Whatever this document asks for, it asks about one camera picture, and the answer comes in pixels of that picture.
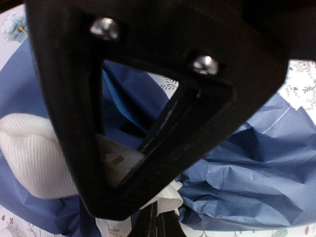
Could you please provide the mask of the blue wrapping paper sheet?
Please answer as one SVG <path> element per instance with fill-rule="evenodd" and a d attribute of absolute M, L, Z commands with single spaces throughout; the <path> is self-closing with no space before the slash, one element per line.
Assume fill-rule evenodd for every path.
<path fill-rule="evenodd" d="M 29 114 L 47 119 L 28 41 L 0 62 L 0 119 Z M 276 229 L 316 221 L 316 65 L 293 60 L 285 84 L 227 141 L 177 178 L 180 220 L 205 231 Z M 22 236 L 107 235 L 107 222 L 85 217 L 79 197 L 41 199 L 15 178 L 0 150 L 0 204 L 25 220 Z"/>

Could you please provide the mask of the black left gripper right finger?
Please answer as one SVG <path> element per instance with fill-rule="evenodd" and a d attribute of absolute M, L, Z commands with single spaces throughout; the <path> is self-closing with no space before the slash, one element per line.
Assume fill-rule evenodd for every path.
<path fill-rule="evenodd" d="M 165 212 L 158 216 L 158 237 L 186 237 L 174 212 Z"/>

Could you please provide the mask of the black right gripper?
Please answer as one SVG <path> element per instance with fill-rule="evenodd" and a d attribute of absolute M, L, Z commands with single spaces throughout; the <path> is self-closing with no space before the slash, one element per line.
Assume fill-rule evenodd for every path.
<path fill-rule="evenodd" d="M 314 0 L 244 0 L 243 22 L 273 59 L 316 60 Z"/>

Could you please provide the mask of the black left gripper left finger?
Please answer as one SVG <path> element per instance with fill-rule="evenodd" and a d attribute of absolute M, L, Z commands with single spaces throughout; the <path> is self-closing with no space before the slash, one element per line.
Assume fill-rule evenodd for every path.
<path fill-rule="evenodd" d="M 157 204 L 152 203 L 142 209 L 135 223 L 135 237 L 155 237 L 157 232 Z"/>

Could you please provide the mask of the clear plastic wrap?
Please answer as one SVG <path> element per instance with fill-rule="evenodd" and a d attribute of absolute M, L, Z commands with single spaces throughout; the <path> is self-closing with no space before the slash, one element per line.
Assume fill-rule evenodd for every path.
<path fill-rule="evenodd" d="M 106 181 L 115 188 L 143 159 L 143 155 L 103 135 L 97 136 L 101 166 Z M 68 198 L 78 195 L 50 120 L 29 114 L 10 114 L 0 121 L 0 148 L 17 181 L 34 197 Z M 173 181 L 141 207 L 157 204 L 158 216 L 165 212 L 179 215 L 183 200 L 179 182 Z"/>

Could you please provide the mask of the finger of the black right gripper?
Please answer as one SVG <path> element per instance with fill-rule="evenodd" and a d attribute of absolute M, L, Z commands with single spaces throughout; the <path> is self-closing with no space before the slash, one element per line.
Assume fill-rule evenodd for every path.
<path fill-rule="evenodd" d="M 273 0 L 28 0 L 41 90 L 89 214 L 135 213 L 250 118 L 287 58 Z"/>

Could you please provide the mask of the pale blue fake flower stem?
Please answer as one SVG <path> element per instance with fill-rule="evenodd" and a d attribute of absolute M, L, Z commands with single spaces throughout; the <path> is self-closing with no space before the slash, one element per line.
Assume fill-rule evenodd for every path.
<path fill-rule="evenodd" d="M 29 36 L 25 12 L 17 11 L 9 14 L 0 30 L 6 41 L 23 43 Z"/>

